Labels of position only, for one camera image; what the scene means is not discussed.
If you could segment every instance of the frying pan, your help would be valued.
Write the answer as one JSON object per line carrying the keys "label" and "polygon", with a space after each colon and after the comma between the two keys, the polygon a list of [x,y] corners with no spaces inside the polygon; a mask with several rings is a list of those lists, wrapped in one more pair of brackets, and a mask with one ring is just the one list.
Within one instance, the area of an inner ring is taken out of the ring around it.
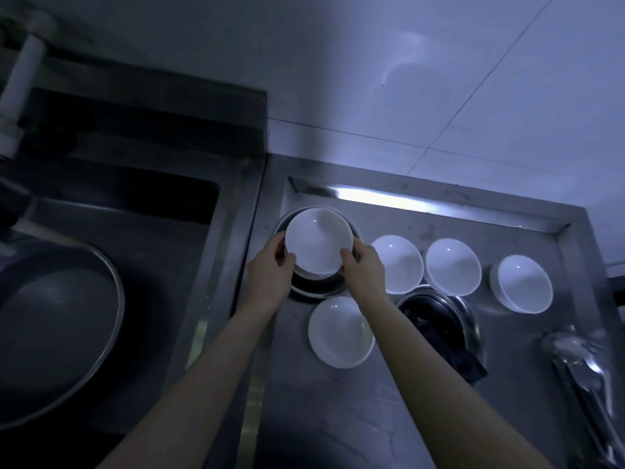
{"label": "frying pan", "polygon": [[121,327],[124,289],[95,247],[2,209],[0,226],[31,235],[0,250],[5,430],[56,408],[97,372]]}

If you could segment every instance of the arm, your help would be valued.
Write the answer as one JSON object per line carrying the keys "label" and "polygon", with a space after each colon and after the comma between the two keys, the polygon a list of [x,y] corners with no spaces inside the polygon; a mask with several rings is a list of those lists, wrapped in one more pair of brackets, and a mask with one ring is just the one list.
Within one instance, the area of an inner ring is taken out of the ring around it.
{"label": "arm", "polygon": [[375,334],[404,402],[439,469],[551,468],[421,336],[384,287],[384,265],[354,239],[341,250],[349,291]]}
{"label": "arm", "polygon": [[199,468],[265,326],[291,289],[295,256],[280,265],[284,233],[247,265],[248,298],[184,377],[100,465]]}

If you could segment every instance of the white ceramic bowl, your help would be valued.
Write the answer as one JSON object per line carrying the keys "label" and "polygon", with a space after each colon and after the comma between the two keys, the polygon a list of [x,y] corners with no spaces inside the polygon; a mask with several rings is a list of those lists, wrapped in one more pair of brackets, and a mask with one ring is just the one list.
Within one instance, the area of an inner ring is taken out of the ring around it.
{"label": "white ceramic bowl", "polygon": [[542,313],[553,300],[549,275],[526,256],[505,257],[491,269],[489,278],[495,297],[517,313]]}
{"label": "white ceramic bowl", "polygon": [[317,357],[336,368],[364,362],[376,341],[358,305],[347,296],[319,303],[308,321],[308,339]]}
{"label": "white ceramic bowl", "polygon": [[354,235],[340,214],[312,207],[293,217],[286,228],[285,247],[297,256],[296,265],[307,274],[304,277],[323,279],[339,271],[340,249],[352,250]]}
{"label": "white ceramic bowl", "polygon": [[460,240],[440,239],[425,253],[426,281],[446,296],[465,296],[482,281],[482,267],[473,250]]}
{"label": "white ceramic bowl", "polygon": [[423,259],[416,246],[398,235],[384,235],[371,244],[386,271],[386,292],[406,294],[423,278]]}
{"label": "white ceramic bowl", "polygon": [[302,270],[297,265],[295,265],[294,271],[296,274],[300,275],[302,278],[311,279],[313,281],[319,281],[320,279],[329,278],[334,275],[334,273],[327,273],[325,275],[315,275],[314,273],[308,273],[306,270]]}

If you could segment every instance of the human hand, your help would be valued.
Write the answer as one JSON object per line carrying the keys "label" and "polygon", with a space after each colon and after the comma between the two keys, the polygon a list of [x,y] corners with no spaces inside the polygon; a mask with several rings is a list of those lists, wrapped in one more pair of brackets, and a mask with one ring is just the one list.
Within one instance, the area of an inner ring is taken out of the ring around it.
{"label": "human hand", "polygon": [[254,260],[247,263],[247,301],[271,315],[289,295],[295,254],[285,252],[285,232],[272,236]]}
{"label": "human hand", "polygon": [[360,255],[356,261],[351,250],[341,249],[340,257],[343,268],[340,273],[345,277],[349,292],[358,304],[367,301],[388,299],[384,284],[384,265],[378,252],[371,245],[365,245],[354,237],[354,249]]}

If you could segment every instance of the forearm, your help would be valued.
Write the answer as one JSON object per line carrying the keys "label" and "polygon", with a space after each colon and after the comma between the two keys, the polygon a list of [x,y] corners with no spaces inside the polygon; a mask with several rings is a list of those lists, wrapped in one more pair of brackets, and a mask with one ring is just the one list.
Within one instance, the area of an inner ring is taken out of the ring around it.
{"label": "forearm", "polygon": [[389,299],[363,303],[361,310],[439,469],[551,467]]}
{"label": "forearm", "polygon": [[224,418],[268,312],[246,303],[101,467],[199,468]]}

